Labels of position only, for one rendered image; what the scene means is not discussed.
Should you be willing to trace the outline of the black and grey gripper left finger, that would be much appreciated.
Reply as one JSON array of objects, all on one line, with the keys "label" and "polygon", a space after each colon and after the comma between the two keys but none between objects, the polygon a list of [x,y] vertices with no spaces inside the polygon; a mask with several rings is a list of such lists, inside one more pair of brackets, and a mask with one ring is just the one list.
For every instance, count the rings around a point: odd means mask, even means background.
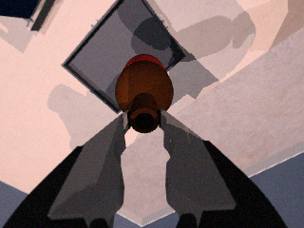
[{"label": "black and grey gripper left finger", "polygon": [[131,129],[126,110],[75,147],[20,203],[3,228],[89,228],[105,219],[113,228],[124,204],[121,155]]}]

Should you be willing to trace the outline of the brown bottle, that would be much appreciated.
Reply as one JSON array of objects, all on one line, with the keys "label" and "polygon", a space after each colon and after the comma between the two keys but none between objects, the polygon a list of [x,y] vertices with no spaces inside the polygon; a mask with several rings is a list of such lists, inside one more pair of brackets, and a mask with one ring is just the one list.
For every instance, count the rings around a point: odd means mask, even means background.
[{"label": "brown bottle", "polygon": [[139,133],[159,126],[159,111],[172,104],[174,87],[161,61],[149,54],[131,58],[115,85],[116,102],[122,112],[131,110],[130,125]]}]

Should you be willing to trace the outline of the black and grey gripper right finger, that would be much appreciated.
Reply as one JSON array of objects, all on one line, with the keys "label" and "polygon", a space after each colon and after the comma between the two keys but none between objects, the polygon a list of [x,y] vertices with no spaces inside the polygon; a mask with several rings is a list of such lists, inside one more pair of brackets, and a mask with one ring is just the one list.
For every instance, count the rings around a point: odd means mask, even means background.
[{"label": "black and grey gripper right finger", "polygon": [[261,190],[210,141],[158,111],[170,155],[166,200],[179,218],[193,214],[198,228],[288,228]]}]

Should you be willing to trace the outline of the grey metal rail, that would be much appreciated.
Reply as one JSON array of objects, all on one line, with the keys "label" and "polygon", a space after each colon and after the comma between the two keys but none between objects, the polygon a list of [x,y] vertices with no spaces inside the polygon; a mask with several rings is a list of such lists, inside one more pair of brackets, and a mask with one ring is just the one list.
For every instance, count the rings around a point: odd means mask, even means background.
[{"label": "grey metal rail", "polygon": [[[42,26],[53,2],[55,0],[39,0],[33,14],[31,15],[28,24],[26,26],[26,28],[28,30],[32,30],[32,31],[38,31],[39,28]],[[160,14],[158,16],[161,20],[161,22],[164,24],[164,26],[167,28],[168,25],[165,22],[165,20],[163,19],[162,15]],[[98,20],[94,20],[92,22],[92,24],[87,28],[88,31],[90,31],[98,22]]]}]

